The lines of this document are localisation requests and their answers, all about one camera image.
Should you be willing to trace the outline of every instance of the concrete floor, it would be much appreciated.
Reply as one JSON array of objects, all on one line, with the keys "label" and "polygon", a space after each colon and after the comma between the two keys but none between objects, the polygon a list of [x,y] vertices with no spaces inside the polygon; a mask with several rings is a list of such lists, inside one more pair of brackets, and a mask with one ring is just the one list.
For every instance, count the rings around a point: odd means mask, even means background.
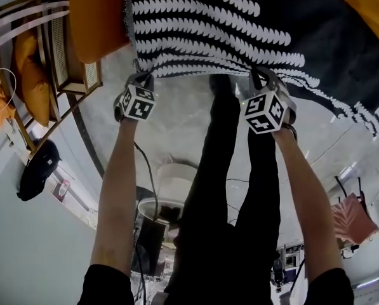
[{"label": "concrete floor", "polygon": [[[103,87],[81,105],[86,127],[104,167],[107,166],[117,137],[118,125],[113,118],[112,104],[121,93],[127,77],[134,72],[131,65],[133,58],[134,52],[129,48],[105,58],[102,61]],[[139,124],[136,134],[136,142],[146,152],[153,173],[174,159],[199,164],[213,100],[208,88],[208,78],[199,76],[157,79],[156,93],[159,95],[157,107],[148,122]],[[298,106],[295,127],[299,134],[299,145],[329,192],[332,202],[337,202],[337,197],[341,196],[340,190],[335,188],[334,176],[353,166],[354,170],[348,175],[351,179],[345,185],[347,193],[358,193],[355,178],[360,175],[368,205],[376,205],[379,201],[379,138],[373,140],[363,125],[335,119],[331,112],[319,104],[300,99],[295,102]],[[250,164],[247,130],[245,121],[240,120],[236,150],[228,178],[248,180]],[[150,189],[146,164],[141,155],[137,154],[136,158],[137,183]],[[281,183],[281,245],[301,240],[302,234],[293,207],[283,158],[279,153],[277,162]],[[239,208],[247,188],[247,183],[228,181],[229,205]],[[269,210],[256,209],[256,213],[261,211]],[[237,211],[229,208],[229,220],[236,217]]]}]

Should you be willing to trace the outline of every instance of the black fabric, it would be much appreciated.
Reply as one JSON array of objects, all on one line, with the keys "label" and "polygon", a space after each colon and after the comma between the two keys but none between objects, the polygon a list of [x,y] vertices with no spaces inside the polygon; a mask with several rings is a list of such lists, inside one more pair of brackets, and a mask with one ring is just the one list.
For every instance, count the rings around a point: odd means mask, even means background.
[{"label": "black fabric", "polygon": [[379,135],[379,39],[345,1],[132,3],[143,71],[155,77],[247,76],[251,67],[264,65],[292,96],[320,103]]},{"label": "black fabric", "polygon": [[343,269],[333,269],[317,277],[309,285],[305,305],[353,304],[354,294]]},{"label": "black fabric", "polygon": [[[249,131],[250,183],[233,227],[227,223],[226,178],[239,115],[238,99],[231,93],[217,93],[201,162],[175,241],[175,270],[165,290],[169,293],[166,305],[193,304],[199,294],[205,302],[232,298],[240,304],[250,294],[239,290],[254,290],[255,286],[260,290],[259,298],[270,304],[270,270],[278,257],[280,224],[276,145],[270,133],[255,135]],[[256,248],[255,238],[263,241]],[[224,277],[219,280],[224,292],[208,292],[213,278],[199,271]],[[196,289],[199,293],[190,292]]]},{"label": "black fabric", "polygon": [[25,167],[17,196],[23,201],[29,201],[40,194],[46,179],[57,169],[59,161],[56,145],[51,140],[44,142]]},{"label": "black fabric", "polygon": [[133,305],[129,277],[108,266],[90,266],[85,275],[81,300],[78,302],[78,305],[89,304]]}]

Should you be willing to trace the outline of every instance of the hand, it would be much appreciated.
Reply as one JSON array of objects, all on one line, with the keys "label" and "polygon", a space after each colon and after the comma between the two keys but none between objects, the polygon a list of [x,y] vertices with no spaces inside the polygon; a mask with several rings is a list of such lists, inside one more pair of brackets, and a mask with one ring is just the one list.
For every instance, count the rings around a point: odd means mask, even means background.
[{"label": "hand", "polygon": [[286,128],[281,128],[279,131],[272,132],[272,136],[276,140],[277,144],[287,143],[290,139],[291,141],[295,141],[292,131]]}]

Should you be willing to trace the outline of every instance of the forearm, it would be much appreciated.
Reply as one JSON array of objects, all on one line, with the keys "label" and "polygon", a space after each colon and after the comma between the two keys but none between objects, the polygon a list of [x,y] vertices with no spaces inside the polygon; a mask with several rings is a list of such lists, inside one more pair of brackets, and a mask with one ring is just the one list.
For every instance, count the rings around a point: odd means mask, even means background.
[{"label": "forearm", "polygon": [[331,205],[293,134],[289,130],[281,130],[274,137],[287,168],[296,214],[305,241],[308,276],[312,281],[327,269],[342,267]]},{"label": "forearm", "polygon": [[137,123],[125,119],[110,157],[100,192],[92,264],[130,273],[136,202],[134,136]]}]

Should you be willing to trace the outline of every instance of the black shoe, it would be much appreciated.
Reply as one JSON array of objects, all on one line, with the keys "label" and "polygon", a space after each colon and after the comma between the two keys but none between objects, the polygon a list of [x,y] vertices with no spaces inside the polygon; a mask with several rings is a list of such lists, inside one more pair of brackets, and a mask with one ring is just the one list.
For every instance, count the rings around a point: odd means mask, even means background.
[{"label": "black shoe", "polygon": [[217,93],[233,95],[232,81],[228,74],[211,74],[209,76],[209,87],[214,96],[216,96]]},{"label": "black shoe", "polygon": [[121,107],[123,96],[124,92],[117,96],[113,103],[114,119],[119,123],[121,123],[121,121],[125,118],[123,108]]}]

